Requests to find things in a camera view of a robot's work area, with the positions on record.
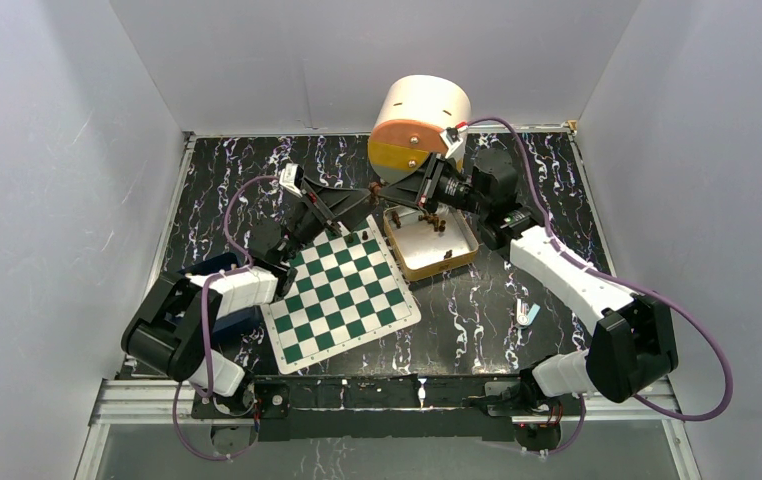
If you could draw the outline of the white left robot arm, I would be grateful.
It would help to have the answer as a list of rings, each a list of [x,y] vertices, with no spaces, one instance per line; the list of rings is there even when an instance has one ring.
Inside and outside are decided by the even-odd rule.
[[[297,197],[283,222],[264,218],[250,232],[247,247],[223,232],[231,252],[182,272],[164,272],[151,286],[121,337],[122,351],[180,383],[232,416],[251,411],[256,400],[246,371],[213,347],[216,321],[286,296],[296,277],[290,261],[319,235],[346,236],[377,205],[379,185],[326,187],[311,180],[282,180]]]

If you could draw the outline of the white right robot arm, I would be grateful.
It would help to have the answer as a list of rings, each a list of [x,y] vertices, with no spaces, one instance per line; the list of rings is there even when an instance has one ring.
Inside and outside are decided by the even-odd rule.
[[[520,202],[518,177],[503,150],[480,152],[469,177],[431,153],[416,171],[370,190],[422,213],[441,205],[472,213],[484,245],[539,281],[591,333],[587,349],[522,372],[520,399],[528,411],[547,413],[566,394],[598,392],[621,403],[672,372],[679,358],[670,308],[599,278],[574,252],[555,247],[543,215]]]

